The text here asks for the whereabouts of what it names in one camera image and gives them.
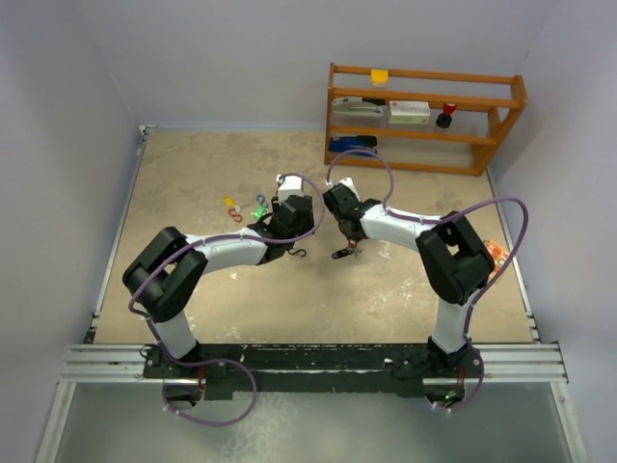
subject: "metal frame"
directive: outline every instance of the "metal frame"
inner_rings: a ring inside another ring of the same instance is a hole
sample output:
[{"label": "metal frame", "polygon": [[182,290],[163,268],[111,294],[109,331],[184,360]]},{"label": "metal frame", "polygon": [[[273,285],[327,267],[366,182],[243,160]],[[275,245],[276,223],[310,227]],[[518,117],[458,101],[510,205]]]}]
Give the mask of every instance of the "metal frame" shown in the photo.
[{"label": "metal frame", "polygon": [[[114,258],[118,250],[121,232],[130,205],[130,199],[146,149],[148,134],[153,130],[160,130],[157,126],[144,126],[141,128],[143,139],[138,151],[139,159],[135,166],[129,194],[124,204],[121,222],[107,262],[101,289],[96,299],[91,332],[96,330],[97,318],[100,315]],[[493,194],[495,194],[496,187],[490,171],[487,171],[487,176]],[[503,227],[507,245],[511,249],[512,238],[500,204],[497,205],[497,213]],[[484,381],[487,383],[550,384],[555,407],[564,430],[572,460],[575,463],[588,462],[589,459],[578,427],[574,404],[567,388],[568,378],[561,356],[561,350],[558,344],[540,343],[533,312],[530,309],[524,288],[521,268],[516,258],[513,264],[519,281],[529,326],[536,342],[520,344],[477,344],[476,347],[482,353],[485,361],[486,374]],[[37,458],[38,463],[50,463],[55,461],[77,384],[162,384],[165,382],[165,384],[194,385],[197,383],[197,381],[193,379],[163,380],[144,378],[145,361],[139,353],[141,347],[143,347],[141,344],[77,344],[68,349],[54,396],[52,410],[40,445]],[[441,385],[449,384],[451,381],[451,379],[447,378],[429,378],[424,380],[424,384]]]}]

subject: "green object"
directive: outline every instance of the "green object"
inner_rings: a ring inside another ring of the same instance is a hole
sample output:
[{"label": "green object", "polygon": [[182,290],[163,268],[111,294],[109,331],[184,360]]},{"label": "green object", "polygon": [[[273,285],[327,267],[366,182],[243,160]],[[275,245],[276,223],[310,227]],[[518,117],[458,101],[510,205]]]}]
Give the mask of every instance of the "green object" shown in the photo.
[{"label": "green object", "polygon": [[257,210],[253,213],[253,216],[256,220],[259,220],[261,217],[263,217],[263,215],[266,213],[266,211],[268,210],[268,208],[264,205],[261,205],[260,207],[257,208]]}]

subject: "blue clip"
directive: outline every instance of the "blue clip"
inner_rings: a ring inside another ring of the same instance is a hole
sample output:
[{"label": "blue clip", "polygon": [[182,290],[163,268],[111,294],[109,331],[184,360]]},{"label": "blue clip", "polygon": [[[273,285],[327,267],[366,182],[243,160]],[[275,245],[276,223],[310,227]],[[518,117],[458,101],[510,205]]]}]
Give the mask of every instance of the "blue clip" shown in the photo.
[{"label": "blue clip", "polygon": [[265,207],[266,209],[268,208],[268,203],[266,203],[266,197],[263,195],[257,195],[256,197],[257,202],[259,205]]}]

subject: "wall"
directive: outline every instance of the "wall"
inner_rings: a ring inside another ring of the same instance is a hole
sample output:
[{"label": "wall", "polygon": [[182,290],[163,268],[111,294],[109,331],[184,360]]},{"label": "wall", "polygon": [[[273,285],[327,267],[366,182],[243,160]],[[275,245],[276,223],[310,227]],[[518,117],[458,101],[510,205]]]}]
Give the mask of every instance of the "wall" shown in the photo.
[{"label": "wall", "polygon": [[617,460],[616,16],[610,0],[559,3],[520,69],[529,105],[491,166],[498,192],[529,206],[530,302],[542,340],[561,343],[596,462]]},{"label": "wall", "polygon": [[139,130],[70,0],[0,4],[0,449],[36,455],[83,339]]},{"label": "wall", "polygon": [[321,127],[330,61],[514,73],[557,0],[76,0],[139,123]]}]

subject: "blue object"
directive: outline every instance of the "blue object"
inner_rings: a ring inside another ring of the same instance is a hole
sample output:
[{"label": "blue object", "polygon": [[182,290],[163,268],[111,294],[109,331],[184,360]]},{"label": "blue object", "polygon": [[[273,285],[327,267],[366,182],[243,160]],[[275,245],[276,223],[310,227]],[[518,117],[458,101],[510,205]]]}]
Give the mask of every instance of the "blue object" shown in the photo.
[{"label": "blue object", "polygon": [[266,197],[263,195],[257,195],[257,203],[262,207],[268,208],[268,203],[266,203]]},{"label": "blue object", "polygon": [[[377,154],[377,149],[371,147],[367,143],[364,143],[361,140],[358,140],[356,137],[332,137],[330,139],[330,146],[328,149],[332,152],[345,152],[348,150],[367,150],[374,152]],[[355,152],[354,154],[358,156],[366,156],[371,157],[369,154],[362,154],[360,152]]]}]

